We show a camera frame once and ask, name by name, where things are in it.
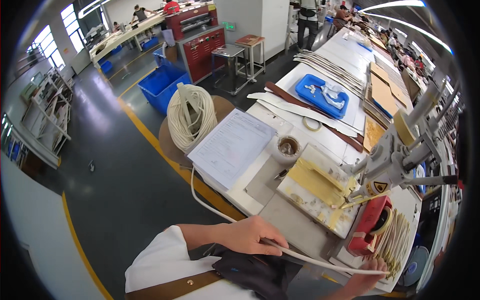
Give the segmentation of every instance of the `coiled white rope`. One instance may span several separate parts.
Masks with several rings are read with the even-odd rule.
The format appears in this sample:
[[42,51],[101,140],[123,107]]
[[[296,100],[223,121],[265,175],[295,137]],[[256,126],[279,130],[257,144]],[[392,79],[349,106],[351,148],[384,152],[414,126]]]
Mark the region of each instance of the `coiled white rope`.
[[[193,98],[198,99],[198,117],[193,123],[186,119],[190,115],[188,111],[185,111],[187,106],[182,104],[183,99],[180,97],[179,90],[170,99],[167,116],[168,129],[173,143],[185,153],[192,145],[199,143],[206,137],[217,125],[217,121],[210,94],[201,86],[185,84],[184,87]],[[191,127],[198,122],[200,122],[200,129],[192,133]]]

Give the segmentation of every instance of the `white cable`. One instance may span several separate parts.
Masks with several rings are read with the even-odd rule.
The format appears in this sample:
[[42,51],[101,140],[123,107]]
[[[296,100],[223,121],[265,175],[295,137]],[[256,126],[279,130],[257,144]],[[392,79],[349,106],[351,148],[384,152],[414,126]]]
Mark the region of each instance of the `white cable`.
[[215,109],[210,94],[201,86],[185,84],[185,88],[191,93],[193,98],[198,99],[198,108],[200,112],[198,118],[191,125],[193,126],[197,122],[201,122],[198,132],[192,134],[190,131],[187,120],[185,119],[182,99],[178,90],[173,94],[167,107],[168,129],[170,135],[175,146],[184,153],[192,145],[200,142],[206,137],[217,124]]
[[[190,181],[190,188],[192,190],[192,196],[195,198],[195,200],[198,203],[200,203],[203,207],[208,209],[209,211],[227,219],[228,221],[230,221],[232,223],[235,223],[236,222],[235,219],[233,219],[233,218],[219,212],[218,210],[208,206],[206,203],[204,203],[202,200],[200,200],[200,198],[197,197],[197,195],[195,193],[195,189],[193,188],[193,174],[194,174],[194,172],[195,172],[195,167],[192,168],[192,179]],[[294,252],[290,249],[287,249],[287,248],[284,248],[280,245],[275,244],[271,240],[267,240],[267,239],[262,239],[262,240],[269,243],[270,245],[273,245],[273,246],[279,248],[285,254],[288,254],[290,256],[293,256],[295,258],[298,258],[300,260],[306,261],[306,262],[311,263],[311,264],[316,264],[316,265],[319,265],[321,267],[325,267],[327,269],[332,269],[332,270],[339,271],[339,272],[354,273],[354,274],[368,274],[368,275],[379,275],[379,274],[388,274],[389,273],[389,272],[383,272],[383,271],[361,270],[361,269],[351,269],[351,268],[340,267],[340,266],[337,266],[337,265],[334,265],[334,264],[329,264],[329,263],[317,261],[317,260],[315,260],[313,258],[310,258],[308,256],[305,256],[305,255],[298,254],[298,253],[296,253],[296,252]]]

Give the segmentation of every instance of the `tape roll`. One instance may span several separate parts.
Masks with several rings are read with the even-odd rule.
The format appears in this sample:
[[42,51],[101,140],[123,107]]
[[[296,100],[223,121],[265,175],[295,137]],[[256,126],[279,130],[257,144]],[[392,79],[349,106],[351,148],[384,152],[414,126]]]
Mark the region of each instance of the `tape roll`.
[[410,128],[407,126],[407,122],[405,121],[406,113],[402,110],[396,112],[393,116],[393,125],[395,126],[396,132],[400,137],[400,140],[407,145],[410,146],[415,141],[415,136],[413,135]]
[[308,124],[307,124],[307,119],[309,119],[309,118],[303,117],[303,125],[305,125],[305,127],[307,127],[308,130],[311,130],[311,131],[319,131],[319,130],[322,128],[322,123],[319,122],[319,121],[317,121],[317,120],[314,120],[314,121],[318,122],[318,128],[312,128],[312,127],[308,126]]
[[385,206],[384,210],[387,211],[387,219],[385,220],[385,223],[380,228],[378,228],[377,230],[371,231],[369,233],[370,235],[375,235],[375,234],[376,235],[381,235],[390,226],[390,223],[392,222],[392,210],[388,206]]

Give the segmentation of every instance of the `leather strip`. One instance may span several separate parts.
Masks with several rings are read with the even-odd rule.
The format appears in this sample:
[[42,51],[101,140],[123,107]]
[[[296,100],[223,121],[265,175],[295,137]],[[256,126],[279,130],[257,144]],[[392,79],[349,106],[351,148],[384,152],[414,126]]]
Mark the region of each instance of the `leather strip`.
[[[304,107],[304,108],[308,108],[308,109],[311,109],[313,111],[316,111],[326,117],[329,117],[327,114],[325,114],[323,111],[313,107],[312,105],[309,105],[305,102],[301,102],[300,100],[296,99],[294,96],[290,95],[289,93],[287,93],[286,91],[284,91],[282,88],[278,87],[275,83],[273,82],[266,82],[265,83],[265,86],[267,88],[269,88],[270,90],[272,90],[273,94],[277,95],[278,97],[282,98],[283,100],[291,103],[291,104],[295,104],[295,105],[298,105],[298,106],[301,106],[301,107]],[[345,135],[339,131],[337,131],[335,128],[332,128],[328,125],[325,125],[323,124],[326,128],[328,128],[331,132],[333,132],[336,136],[338,136],[339,138],[341,138],[344,142],[346,142],[347,144],[351,145],[352,147],[355,148],[355,150],[357,150],[358,152],[360,153],[363,153],[363,146],[360,143],[360,140],[362,140],[362,144],[363,144],[363,136],[360,136],[359,134],[357,134],[357,137],[355,139],[349,137],[348,135]]]
[[173,300],[222,279],[215,270],[125,294],[125,300]]

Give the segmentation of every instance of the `red tape dispenser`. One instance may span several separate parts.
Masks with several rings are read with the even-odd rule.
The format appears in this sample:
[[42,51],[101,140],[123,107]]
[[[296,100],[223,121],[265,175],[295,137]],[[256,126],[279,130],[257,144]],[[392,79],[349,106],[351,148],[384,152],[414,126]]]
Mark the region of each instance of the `red tape dispenser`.
[[348,252],[353,256],[371,255],[375,252],[378,236],[386,231],[392,222],[392,202],[388,196],[371,199],[352,240],[348,244]]

